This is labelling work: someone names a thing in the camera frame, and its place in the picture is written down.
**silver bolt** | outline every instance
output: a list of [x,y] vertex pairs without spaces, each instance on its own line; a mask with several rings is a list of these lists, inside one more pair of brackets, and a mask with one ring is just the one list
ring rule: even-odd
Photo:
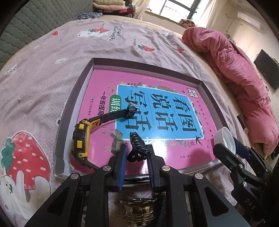
[[77,173],[73,173],[71,175],[71,179],[73,179],[73,180],[78,179],[78,174]]
[[103,167],[103,170],[104,170],[104,171],[110,171],[110,170],[111,170],[111,167],[110,167],[109,165],[105,165],[105,166]]
[[203,175],[201,173],[196,173],[195,178],[201,180],[201,179],[203,179]]
[[162,166],[162,170],[170,171],[170,167],[168,165],[164,165],[164,166]]

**pink comforter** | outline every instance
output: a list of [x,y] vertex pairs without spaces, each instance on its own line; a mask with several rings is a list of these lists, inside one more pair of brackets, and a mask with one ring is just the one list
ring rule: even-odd
[[267,90],[247,55],[221,32],[206,28],[188,28],[182,40],[203,55],[236,96],[251,142],[263,143],[264,153],[271,154],[279,141],[278,126]]

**sheer curtain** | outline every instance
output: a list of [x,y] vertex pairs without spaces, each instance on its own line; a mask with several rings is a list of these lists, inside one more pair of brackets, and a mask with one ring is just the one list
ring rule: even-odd
[[134,8],[134,18],[142,20],[142,16],[149,4],[150,0],[132,0]]
[[216,22],[220,12],[223,10],[227,0],[210,0],[205,8],[197,27],[211,29]]

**black and yellow watch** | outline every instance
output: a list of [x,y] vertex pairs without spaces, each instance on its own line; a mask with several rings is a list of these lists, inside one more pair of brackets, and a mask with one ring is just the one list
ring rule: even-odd
[[82,121],[80,121],[75,126],[73,133],[72,155],[74,156],[74,158],[89,168],[96,168],[97,166],[95,166],[88,159],[90,132],[94,128],[108,121],[116,120],[122,117],[130,118],[134,116],[137,110],[138,107],[135,104],[129,103],[126,109],[113,111],[107,114],[99,115],[89,119],[83,119]]

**white air conditioner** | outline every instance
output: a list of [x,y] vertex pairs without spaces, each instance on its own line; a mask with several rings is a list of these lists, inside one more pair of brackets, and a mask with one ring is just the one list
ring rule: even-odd
[[261,29],[261,23],[260,21],[250,17],[249,15],[242,13],[242,12],[238,12],[237,15],[238,18],[246,21],[247,23],[253,25],[254,27],[256,27],[257,29]]

